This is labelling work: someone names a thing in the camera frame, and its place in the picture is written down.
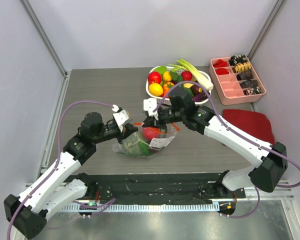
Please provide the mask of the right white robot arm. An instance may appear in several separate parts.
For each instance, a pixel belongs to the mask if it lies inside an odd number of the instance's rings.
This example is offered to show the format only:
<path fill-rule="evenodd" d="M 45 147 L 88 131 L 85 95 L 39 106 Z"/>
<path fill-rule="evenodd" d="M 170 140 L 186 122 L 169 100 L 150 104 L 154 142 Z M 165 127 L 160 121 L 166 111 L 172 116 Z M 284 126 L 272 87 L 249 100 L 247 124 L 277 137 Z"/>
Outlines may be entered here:
<path fill-rule="evenodd" d="M 272 145 L 238 129 L 204 105 L 196 105 L 190 94 L 177 87 L 170 94 L 171 105 L 158 107 L 155 98 L 143 101 L 146 119 L 143 127 L 163 128 L 167 124 L 183 123 L 189 130 L 215 139 L 234 150 L 251 164 L 239 170 L 227 170 L 217 180 L 216 193 L 223 198 L 233 191 L 257 187 L 271 193 L 288 168 L 286 147 L 277 142 Z"/>

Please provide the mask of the clear zip top bag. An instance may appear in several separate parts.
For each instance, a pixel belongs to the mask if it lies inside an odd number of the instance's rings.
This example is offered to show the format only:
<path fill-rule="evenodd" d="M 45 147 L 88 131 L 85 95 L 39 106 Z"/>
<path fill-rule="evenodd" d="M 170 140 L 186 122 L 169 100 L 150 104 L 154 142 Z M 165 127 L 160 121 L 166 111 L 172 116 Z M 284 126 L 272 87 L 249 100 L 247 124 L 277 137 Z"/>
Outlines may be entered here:
<path fill-rule="evenodd" d="M 164 128 L 143 127 L 139 122 L 136 122 L 134 126 L 137 127 L 137 132 L 121 143 L 112 145 L 115 153 L 130 157 L 151 158 L 166 148 L 180 131 L 174 123 L 169 123 Z"/>

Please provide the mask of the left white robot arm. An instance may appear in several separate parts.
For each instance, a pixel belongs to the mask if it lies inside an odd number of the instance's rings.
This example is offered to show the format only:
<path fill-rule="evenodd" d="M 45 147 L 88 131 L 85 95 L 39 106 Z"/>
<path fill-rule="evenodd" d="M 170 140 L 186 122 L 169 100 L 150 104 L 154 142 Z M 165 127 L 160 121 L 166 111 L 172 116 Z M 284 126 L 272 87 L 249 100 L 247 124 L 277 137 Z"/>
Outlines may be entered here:
<path fill-rule="evenodd" d="M 81 197 L 92 199 L 97 185 L 85 173 L 62 189 L 58 187 L 97 151 L 97 144 L 112 139 L 121 143 L 135 133 L 138 129 L 130 121 L 123 109 L 117 110 L 108 123 L 103 122 L 100 113 L 88 113 L 53 165 L 19 195 L 10 194 L 5 198 L 3 205 L 9 228 L 17 229 L 28 240 L 33 239 L 61 208 Z"/>

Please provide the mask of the green cucumber toy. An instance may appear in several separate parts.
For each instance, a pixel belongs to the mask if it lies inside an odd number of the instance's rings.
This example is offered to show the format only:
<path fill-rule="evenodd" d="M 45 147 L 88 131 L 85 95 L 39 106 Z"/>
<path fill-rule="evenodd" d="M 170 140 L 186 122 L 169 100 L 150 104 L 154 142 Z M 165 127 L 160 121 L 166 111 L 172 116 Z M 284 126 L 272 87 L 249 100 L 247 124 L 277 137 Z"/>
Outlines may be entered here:
<path fill-rule="evenodd" d="M 150 155 L 150 151 L 149 151 L 148 145 L 146 143 L 139 142 L 138 145 L 139 145 L 139 149 L 140 149 L 143 156 L 149 156 Z"/>

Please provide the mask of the green melon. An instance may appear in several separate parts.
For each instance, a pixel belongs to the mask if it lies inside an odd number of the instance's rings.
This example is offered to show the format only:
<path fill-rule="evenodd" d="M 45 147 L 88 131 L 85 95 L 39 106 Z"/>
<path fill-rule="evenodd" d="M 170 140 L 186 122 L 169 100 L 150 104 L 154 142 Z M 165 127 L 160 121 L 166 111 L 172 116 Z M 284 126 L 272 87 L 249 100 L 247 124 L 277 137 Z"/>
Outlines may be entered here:
<path fill-rule="evenodd" d="M 144 155 L 142 155 L 142 152 L 140 150 L 139 142 L 143 142 L 143 143 L 147 144 L 146 140 L 142 136 L 142 134 L 140 132 L 135 132 L 132 135 L 130 135 L 128 138 L 126 138 L 122 141 L 120 148 L 126 155 L 144 156 Z"/>

